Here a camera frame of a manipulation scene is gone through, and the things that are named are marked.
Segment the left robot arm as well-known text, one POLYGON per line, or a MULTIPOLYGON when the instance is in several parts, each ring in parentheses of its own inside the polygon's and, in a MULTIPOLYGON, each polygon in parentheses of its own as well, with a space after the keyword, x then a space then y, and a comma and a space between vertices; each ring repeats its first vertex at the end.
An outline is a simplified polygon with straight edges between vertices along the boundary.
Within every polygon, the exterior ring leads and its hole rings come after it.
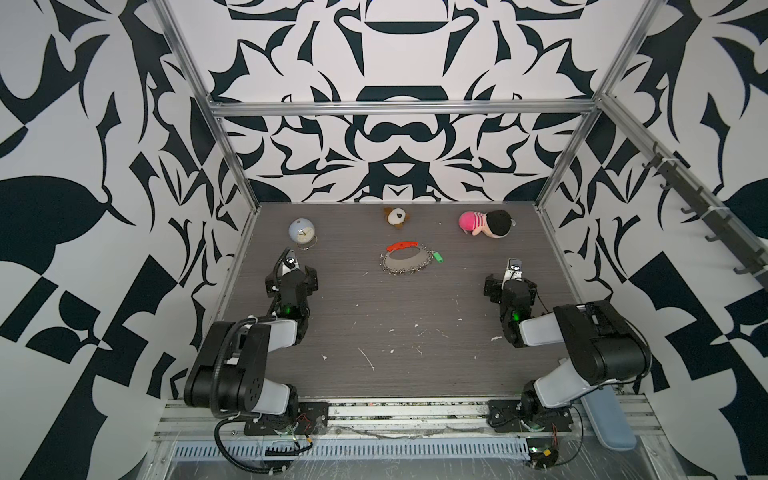
POLYGON ((268 355, 301 343, 308 330, 308 297, 318 290, 311 267, 271 274, 268 314, 238 322, 213 323, 188 375, 183 400, 216 418, 270 417, 290 422, 299 416, 294 386, 266 377, 268 355))

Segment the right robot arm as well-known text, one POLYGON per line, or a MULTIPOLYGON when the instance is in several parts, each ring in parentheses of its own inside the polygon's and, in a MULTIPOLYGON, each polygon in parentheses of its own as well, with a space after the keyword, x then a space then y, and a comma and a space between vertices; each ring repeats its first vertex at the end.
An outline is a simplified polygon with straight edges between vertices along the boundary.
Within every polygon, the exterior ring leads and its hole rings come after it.
POLYGON ((486 277, 483 295, 499 306, 504 338, 516 348, 562 344, 565 361, 526 384, 517 417, 537 428, 573 401, 605 385, 647 375, 652 366, 648 342, 606 300, 554 307, 532 315, 536 285, 524 278, 486 277))

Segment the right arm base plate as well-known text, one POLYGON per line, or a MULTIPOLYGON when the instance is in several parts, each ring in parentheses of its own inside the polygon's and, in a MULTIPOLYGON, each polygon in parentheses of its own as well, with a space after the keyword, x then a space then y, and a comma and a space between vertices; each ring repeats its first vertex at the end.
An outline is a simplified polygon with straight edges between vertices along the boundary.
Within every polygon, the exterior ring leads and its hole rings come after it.
POLYGON ((520 399, 492 399, 487 402, 487 425, 497 433, 570 432, 573 415, 565 407, 544 409, 526 406, 520 399))

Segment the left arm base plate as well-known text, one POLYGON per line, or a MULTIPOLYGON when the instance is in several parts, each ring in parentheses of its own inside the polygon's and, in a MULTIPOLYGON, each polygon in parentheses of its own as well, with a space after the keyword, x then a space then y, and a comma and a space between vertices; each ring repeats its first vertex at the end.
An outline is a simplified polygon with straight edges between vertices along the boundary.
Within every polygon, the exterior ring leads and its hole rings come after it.
POLYGON ((311 435, 327 427, 330 404, 328 402, 299 402, 291 404, 283 415, 262 414, 248 420, 246 436, 267 436, 281 433, 311 435))

